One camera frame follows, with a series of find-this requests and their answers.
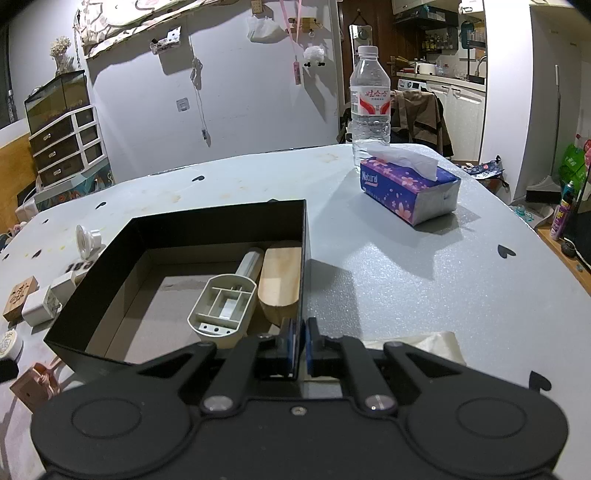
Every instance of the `screw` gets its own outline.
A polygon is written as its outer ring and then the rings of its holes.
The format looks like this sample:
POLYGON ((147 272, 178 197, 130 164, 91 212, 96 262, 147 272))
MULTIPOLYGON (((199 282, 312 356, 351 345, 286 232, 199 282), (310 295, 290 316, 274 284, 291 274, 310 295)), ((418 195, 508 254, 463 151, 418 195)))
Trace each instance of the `screw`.
POLYGON ((371 395, 365 399, 365 405, 371 410, 389 410, 396 405, 392 397, 387 395, 371 395))
POLYGON ((291 409, 291 414, 295 415, 296 417, 301 417, 306 415, 306 413, 308 413, 308 410, 305 407, 293 407, 291 409))
POLYGON ((214 395, 213 397, 206 398, 203 402, 203 406, 209 411, 230 410, 232 405, 234 405, 232 399, 225 395, 214 395))

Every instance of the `green plastic bag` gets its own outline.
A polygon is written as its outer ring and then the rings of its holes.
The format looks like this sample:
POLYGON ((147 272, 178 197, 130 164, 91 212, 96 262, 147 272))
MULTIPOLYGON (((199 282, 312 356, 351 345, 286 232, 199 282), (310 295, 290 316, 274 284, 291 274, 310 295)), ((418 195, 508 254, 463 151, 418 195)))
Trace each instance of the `green plastic bag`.
POLYGON ((566 147, 558 174, 560 175, 560 182, 563 185, 566 185, 572 180, 575 191, 579 191, 581 185, 587 179, 585 154, 581 148, 575 147, 574 144, 566 147))

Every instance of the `pink tag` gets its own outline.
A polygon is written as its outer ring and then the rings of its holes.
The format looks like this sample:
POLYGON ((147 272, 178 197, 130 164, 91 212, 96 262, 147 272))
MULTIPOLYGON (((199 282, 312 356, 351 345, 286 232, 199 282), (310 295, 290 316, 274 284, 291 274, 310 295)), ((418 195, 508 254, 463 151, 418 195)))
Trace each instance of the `pink tag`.
POLYGON ((296 79, 295 84, 301 85, 301 70, 300 70, 300 62, 299 61, 294 62, 294 76, 296 79))

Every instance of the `pink lanyard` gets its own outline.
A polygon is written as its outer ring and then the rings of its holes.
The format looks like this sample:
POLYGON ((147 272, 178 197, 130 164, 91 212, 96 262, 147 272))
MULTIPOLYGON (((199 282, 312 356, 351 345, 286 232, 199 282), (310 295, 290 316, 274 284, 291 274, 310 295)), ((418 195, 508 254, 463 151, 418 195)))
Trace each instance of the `pink lanyard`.
POLYGON ((299 41, 300 39, 300 20, 301 20, 301 0, 299 0, 299 8, 298 8, 298 12, 297 12, 297 23, 295 26, 295 41, 294 41, 294 37, 291 34, 291 26, 289 23, 289 20, 287 19, 287 11, 285 10, 285 3, 284 0, 279 0, 279 3, 281 4, 281 11, 283 12, 283 19, 285 20, 285 26, 287 27, 287 32, 290 35, 290 42, 291 42, 291 49, 294 51, 294 77, 296 79, 295 84, 296 85, 301 85, 301 70, 300 70, 300 62, 297 61, 297 53, 296 53, 296 43, 299 41))

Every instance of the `faucet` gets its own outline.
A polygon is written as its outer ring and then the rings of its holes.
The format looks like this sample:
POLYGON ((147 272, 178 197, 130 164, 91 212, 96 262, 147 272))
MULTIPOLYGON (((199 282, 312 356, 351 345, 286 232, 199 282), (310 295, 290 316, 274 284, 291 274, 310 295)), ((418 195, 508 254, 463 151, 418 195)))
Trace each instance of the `faucet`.
POLYGON ((485 60, 486 60, 486 62, 488 63, 488 55, 484 55, 484 56, 483 56, 483 57, 482 57, 480 60, 478 60, 478 65, 476 65, 476 70, 475 70, 475 72, 474 72, 474 73, 476 74, 476 76, 477 76, 477 77, 479 77, 479 76, 480 76, 480 72, 479 72, 479 69, 480 69, 480 64, 481 64, 483 61, 485 61, 485 60))

